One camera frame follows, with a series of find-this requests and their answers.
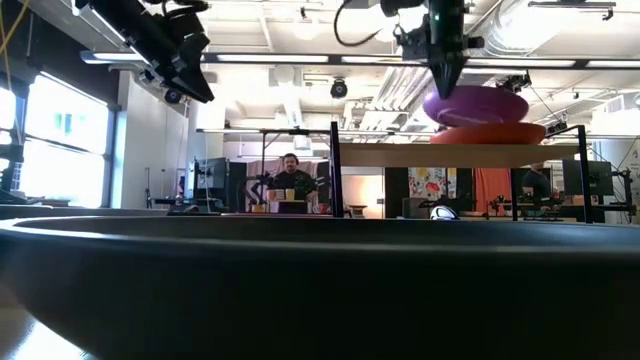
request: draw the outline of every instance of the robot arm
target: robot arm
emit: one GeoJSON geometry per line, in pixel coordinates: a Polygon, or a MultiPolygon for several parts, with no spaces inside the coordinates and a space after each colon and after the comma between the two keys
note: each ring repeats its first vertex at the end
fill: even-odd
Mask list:
{"type": "Polygon", "coordinates": [[[163,15],[151,15],[138,0],[73,0],[74,14],[91,9],[125,46],[146,62],[144,76],[169,89],[201,102],[214,99],[200,69],[200,56],[209,44],[196,13],[208,8],[201,0],[174,0],[184,7],[166,11],[168,0],[147,0],[162,4],[163,15]]]}
{"type": "Polygon", "coordinates": [[[481,37],[464,35],[464,14],[468,11],[464,0],[381,0],[380,7],[387,17],[398,9],[428,3],[429,14],[422,26],[408,33],[396,34],[402,46],[404,60],[427,60],[441,98],[448,98],[455,89],[467,62],[464,51],[484,47],[481,37]]]}

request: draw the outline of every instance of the purple bowl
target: purple bowl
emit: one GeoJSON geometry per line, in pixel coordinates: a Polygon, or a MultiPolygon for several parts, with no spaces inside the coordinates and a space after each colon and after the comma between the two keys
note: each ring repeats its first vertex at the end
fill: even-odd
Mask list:
{"type": "Polygon", "coordinates": [[[520,96],[486,86],[458,86],[448,99],[437,91],[424,98],[424,111],[434,121],[449,127],[479,124],[510,124],[522,120],[529,104],[520,96]]]}

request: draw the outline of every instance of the red curtain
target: red curtain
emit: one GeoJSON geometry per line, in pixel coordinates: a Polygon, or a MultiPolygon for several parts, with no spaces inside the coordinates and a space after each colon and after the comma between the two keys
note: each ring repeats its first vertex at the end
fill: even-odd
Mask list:
{"type": "MultiPolygon", "coordinates": [[[[489,212],[489,202],[498,196],[511,201],[511,179],[509,169],[474,169],[476,188],[476,211],[489,212]]],[[[499,215],[504,215],[500,207],[499,215]]]]}

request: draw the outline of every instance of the window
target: window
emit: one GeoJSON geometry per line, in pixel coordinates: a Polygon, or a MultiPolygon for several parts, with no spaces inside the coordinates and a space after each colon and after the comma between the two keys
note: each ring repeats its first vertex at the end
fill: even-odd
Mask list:
{"type": "Polygon", "coordinates": [[[16,117],[16,97],[9,90],[0,88],[0,128],[11,130],[16,117]]]}
{"type": "Polygon", "coordinates": [[[29,196],[98,207],[102,203],[103,181],[104,159],[100,155],[70,151],[38,140],[25,143],[20,190],[29,196]]]}
{"type": "Polygon", "coordinates": [[[70,205],[100,206],[108,126],[105,104],[49,77],[36,77],[27,102],[19,190],[70,200],[70,205]]]}
{"type": "Polygon", "coordinates": [[[108,120],[105,104],[48,77],[37,76],[30,87],[28,135],[104,154],[108,120]]]}
{"type": "MultiPolygon", "coordinates": [[[[16,97],[9,90],[0,88],[0,145],[11,144],[11,134],[16,117],[16,97]]],[[[0,159],[0,172],[9,166],[9,160],[0,159]]]]}

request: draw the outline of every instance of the man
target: man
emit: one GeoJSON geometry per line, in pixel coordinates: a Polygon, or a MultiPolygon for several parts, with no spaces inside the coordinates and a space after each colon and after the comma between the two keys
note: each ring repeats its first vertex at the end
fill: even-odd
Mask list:
{"type": "Polygon", "coordinates": [[[282,157],[284,171],[275,176],[274,187],[277,189],[295,189],[296,200],[312,200],[318,195],[316,182],[311,175],[298,170],[300,161],[295,154],[282,157]]]}
{"type": "Polygon", "coordinates": [[[546,200],[551,197],[551,183],[542,173],[544,163],[531,164],[531,170],[522,178],[522,191],[530,193],[534,200],[546,200]]]}

